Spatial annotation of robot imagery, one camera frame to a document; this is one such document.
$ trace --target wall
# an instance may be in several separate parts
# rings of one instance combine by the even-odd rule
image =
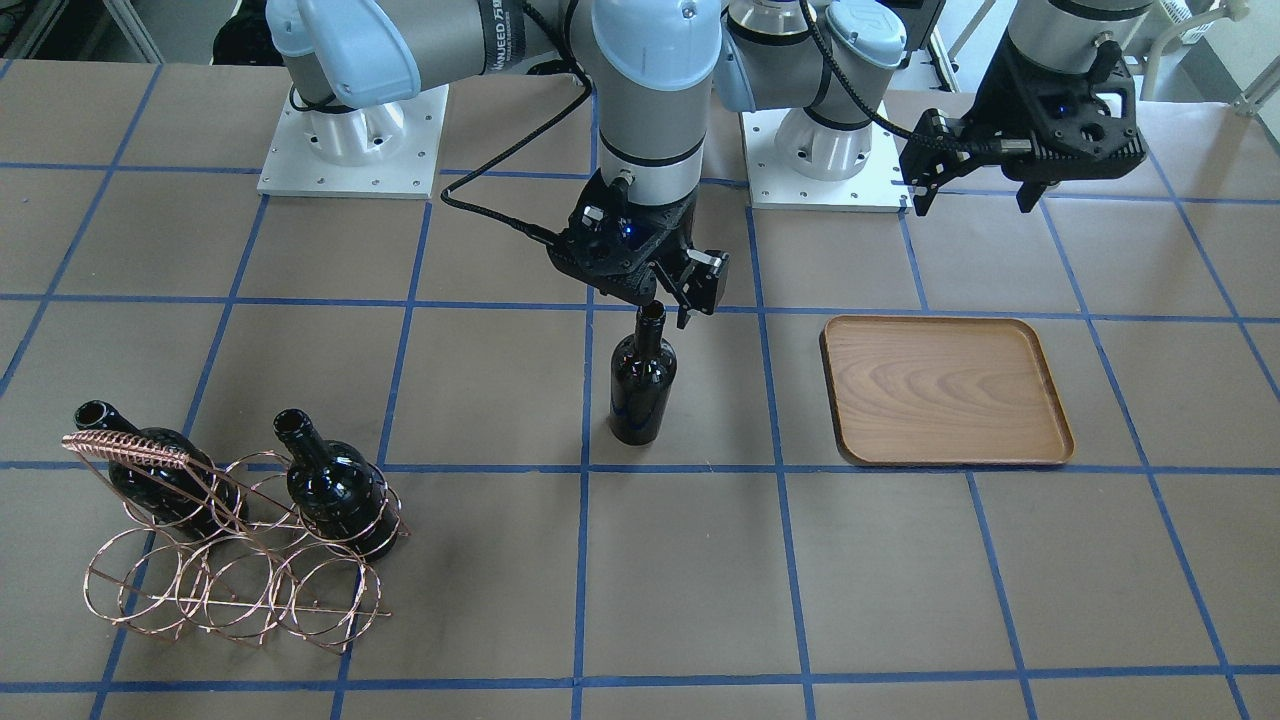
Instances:
[[[1280,0],[1252,0],[1249,17],[1239,23],[1219,20],[1208,42],[1240,87],[1248,87],[1280,54]],[[1262,108],[1262,120],[1280,136],[1280,94]]]

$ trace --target white mounting plate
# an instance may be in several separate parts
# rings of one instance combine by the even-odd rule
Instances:
[[[444,85],[402,100],[408,142],[394,155],[364,167],[335,165],[315,154],[308,146],[305,114],[285,102],[257,191],[289,197],[429,200],[448,96],[449,86]]]
[[[897,213],[908,208],[909,196],[897,169],[897,145],[891,135],[876,128],[867,167],[852,178],[815,181],[787,167],[773,146],[773,137],[787,113],[786,109],[742,113],[742,145],[753,208],[851,213]]]

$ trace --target bottle opening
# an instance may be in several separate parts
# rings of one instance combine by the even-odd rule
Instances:
[[[108,415],[106,404],[101,400],[90,400],[76,411],[76,424],[79,427],[96,425]]]
[[[640,316],[645,320],[660,320],[667,315],[667,307],[659,300],[645,305],[640,309]]]
[[[306,413],[301,410],[284,410],[275,416],[275,432],[278,433],[296,433],[310,424]]]

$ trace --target wooden tray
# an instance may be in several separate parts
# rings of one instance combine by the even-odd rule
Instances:
[[[1014,319],[832,318],[836,434],[884,465],[1060,465],[1075,451],[1036,331]]]

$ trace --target dark glass bottle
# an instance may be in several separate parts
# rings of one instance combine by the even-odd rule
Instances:
[[[76,427],[82,430],[115,430],[129,433],[157,442],[168,448],[180,450],[197,462],[212,466],[209,456],[201,452],[182,433],[168,428],[138,429],[133,423],[110,404],[91,400],[76,410]],[[214,519],[209,506],[209,492],[186,470],[137,465],[132,470],[119,462],[109,462],[106,477],[140,507],[150,512],[160,525],[173,525],[174,529],[195,541],[207,539],[223,532]],[[236,507],[237,493],[227,483],[214,483],[214,475],[202,473],[206,487],[215,488],[221,505],[230,511]]]
[[[315,534],[340,542],[366,561],[396,544],[398,516],[374,469],[358,450],[320,437],[301,410],[275,416],[275,437],[289,448],[289,497]]]
[[[662,340],[667,309],[653,301],[636,310],[636,332],[622,338],[609,361],[609,429],[627,445],[658,437],[676,379],[676,351]]]

